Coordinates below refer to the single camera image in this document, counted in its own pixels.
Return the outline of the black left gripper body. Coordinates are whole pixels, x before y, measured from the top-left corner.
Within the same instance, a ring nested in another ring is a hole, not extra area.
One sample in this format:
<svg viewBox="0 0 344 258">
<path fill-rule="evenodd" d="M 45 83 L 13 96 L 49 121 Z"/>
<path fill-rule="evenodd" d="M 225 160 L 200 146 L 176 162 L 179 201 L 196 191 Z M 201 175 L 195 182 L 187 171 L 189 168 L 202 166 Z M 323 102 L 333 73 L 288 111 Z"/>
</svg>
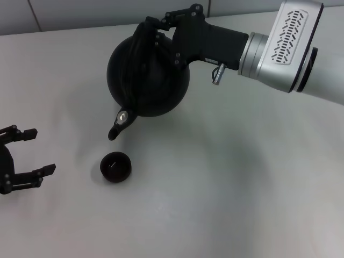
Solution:
<svg viewBox="0 0 344 258">
<path fill-rule="evenodd" d="M 13 158 L 6 146 L 1 146 L 1 194 L 12 191 L 14 175 Z"/>
</svg>

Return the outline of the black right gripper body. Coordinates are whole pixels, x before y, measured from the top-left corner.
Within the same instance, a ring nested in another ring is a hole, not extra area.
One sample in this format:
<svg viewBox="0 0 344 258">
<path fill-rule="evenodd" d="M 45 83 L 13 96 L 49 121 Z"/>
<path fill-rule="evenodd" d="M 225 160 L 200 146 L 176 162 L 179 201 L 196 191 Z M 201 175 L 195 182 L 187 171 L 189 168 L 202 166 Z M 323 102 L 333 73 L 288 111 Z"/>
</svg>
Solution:
<svg viewBox="0 0 344 258">
<path fill-rule="evenodd" d="M 183 69 L 194 61 L 204 61 L 238 70 L 249 35 L 207 23 L 199 4 L 189 9 L 175 27 L 172 39 L 177 66 Z"/>
</svg>

